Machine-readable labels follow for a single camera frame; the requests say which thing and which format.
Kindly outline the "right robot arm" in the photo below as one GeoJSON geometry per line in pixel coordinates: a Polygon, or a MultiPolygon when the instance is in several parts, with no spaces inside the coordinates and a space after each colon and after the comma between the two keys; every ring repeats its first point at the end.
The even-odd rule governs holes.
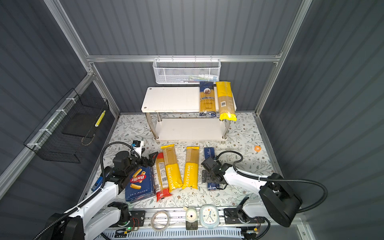
{"type": "Polygon", "coordinates": [[[252,220],[272,218],[277,224],[289,227],[295,216],[310,211],[321,205],[328,197],[328,189],[323,184],[306,179],[285,179],[277,173],[262,176],[243,171],[238,164],[244,159],[239,152],[233,151],[239,159],[232,164],[219,161],[227,151],[217,156],[208,157],[202,162],[203,175],[210,183],[237,186],[257,194],[258,199],[245,197],[236,207],[234,213],[227,213],[228,219],[238,219],[242,223],[252,220]],[[315,203],[302,207],[303,200],[291,187],[292,183],[308,184],[322,189],[323,194],[315,203]]]}

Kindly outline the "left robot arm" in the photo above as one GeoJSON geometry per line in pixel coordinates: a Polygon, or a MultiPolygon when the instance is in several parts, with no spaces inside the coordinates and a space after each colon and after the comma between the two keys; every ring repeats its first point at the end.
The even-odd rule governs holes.
{"type": "Polygon", "coordinates": [[[152,167],[158,152],[144,157],[145,151],[140,141],[122,143],[127,151],[118,152],[113,158],[114,166],[104,166],[103,148],[100,156],[101,185],[86,199],[63,214],[53,214],[46,226],[36,236],[36,240],[93,240],[104,230],[115,224],[126,224],[131,220],[127,204],[115,202],[130,183],[130,176],[141,167],[152,167]]]}

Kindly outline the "dark blue spaghetti bag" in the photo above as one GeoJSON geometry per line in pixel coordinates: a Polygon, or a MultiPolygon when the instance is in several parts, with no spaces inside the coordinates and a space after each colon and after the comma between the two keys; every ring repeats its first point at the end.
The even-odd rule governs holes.
{"type": "Polygon", "coordinates": [[[200,82],[200,116],[216,117],[216,102],[213,82],[200,82]]]}

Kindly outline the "yellow spaghetti bag with barcode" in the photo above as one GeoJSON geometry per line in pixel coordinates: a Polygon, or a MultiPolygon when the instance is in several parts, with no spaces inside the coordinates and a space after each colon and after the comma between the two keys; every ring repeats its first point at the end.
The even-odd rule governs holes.
{"type": "Polygon", "coordinates": [[[235,102],[230,82],[217,82],[220,120],[237,121],[235,102]]]}

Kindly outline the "blue Barilla spaghetti box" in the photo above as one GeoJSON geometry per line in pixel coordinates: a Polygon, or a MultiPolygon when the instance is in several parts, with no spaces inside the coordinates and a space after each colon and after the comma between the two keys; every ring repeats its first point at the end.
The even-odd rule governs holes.
{"type": "MultiPolygon", "coordinates": [[[[204,156],[205,156],[205,159],[213,158],[215,156],[214,148],[213,147],[204,148],[204,156]]],[[[207,183],[207,188],[208,188],[208,191],[219,190],[220,185],[215,183],[207,183]]]]}

